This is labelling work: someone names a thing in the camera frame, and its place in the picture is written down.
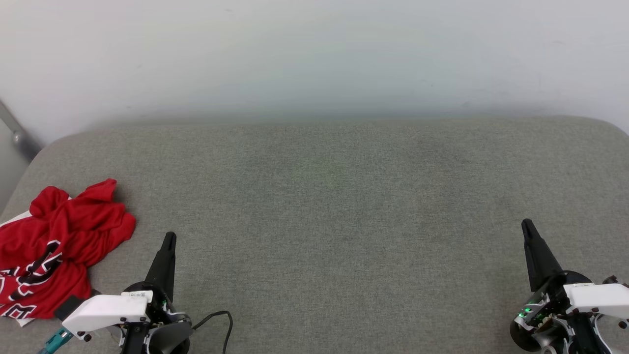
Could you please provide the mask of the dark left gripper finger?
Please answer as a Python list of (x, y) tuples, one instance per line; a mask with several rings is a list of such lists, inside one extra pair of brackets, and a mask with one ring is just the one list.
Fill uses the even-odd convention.
[(159, 286), (170, 301), (173, 301), (176, 241), (177, 236), (174, 232), (166, 233), (144, 279)]

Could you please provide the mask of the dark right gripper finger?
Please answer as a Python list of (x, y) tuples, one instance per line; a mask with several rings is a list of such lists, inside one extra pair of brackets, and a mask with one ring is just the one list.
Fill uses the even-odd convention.
[(531, 219), (522, 220), (521, 228), (531, 291), (557, 293), (566, 280), (563, 268)]

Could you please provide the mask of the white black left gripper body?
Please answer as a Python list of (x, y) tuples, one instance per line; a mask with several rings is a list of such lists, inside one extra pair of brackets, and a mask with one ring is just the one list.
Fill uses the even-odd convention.
[(120, 295), (88, 298), (61, 324), (77, 338), (117, 327), (121, 341), (186, 341), (193, 335), (191, 319), (176, 311), (164, 291), (138, 282)]

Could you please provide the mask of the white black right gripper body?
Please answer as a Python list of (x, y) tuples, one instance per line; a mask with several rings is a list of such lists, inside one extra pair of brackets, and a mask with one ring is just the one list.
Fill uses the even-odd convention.
[(533, 292), (517, 312), (515, 324), (544, 326), (552, 320), (567, 320), (582, 314), (588, 320), (608, 316), (629, 325), (629, 288), (620, 284), (595, 284), (580, 273), (564, 272), (566, 280), (558, 292)]

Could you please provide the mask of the red shirt with white sleeves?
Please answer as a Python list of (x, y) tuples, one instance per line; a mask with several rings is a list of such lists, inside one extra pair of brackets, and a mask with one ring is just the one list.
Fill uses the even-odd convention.
[(72, 198), (43, 189), (29, 211), (0, 225), (0, 317), (54, 318), (68, 298), (92, 295), (88, 269), (129, 240), (136, 219), (107, 179)]

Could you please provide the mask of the grey fabric sofa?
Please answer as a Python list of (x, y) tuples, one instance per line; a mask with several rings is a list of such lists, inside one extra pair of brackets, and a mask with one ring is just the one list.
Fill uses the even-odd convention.
[(108, 178), (137, 226), (92, 286), (144, 280), (173, 231), (174, 305), (230, 311), (229, 354), (523, 354), (523, 219), (564, 269), (629, 283), (629, 135), (596, 119), (87, 132), (38, 154), (0, 222)]

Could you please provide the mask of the grey metal pole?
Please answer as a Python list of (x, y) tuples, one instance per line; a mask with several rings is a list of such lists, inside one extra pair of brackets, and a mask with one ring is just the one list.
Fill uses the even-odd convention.
[(41, 146), (14, 118), (7, 106), (0, 100), (0, 120), (11, 131), (11, 139), (17, 151), (31, 163), (41, 151)]

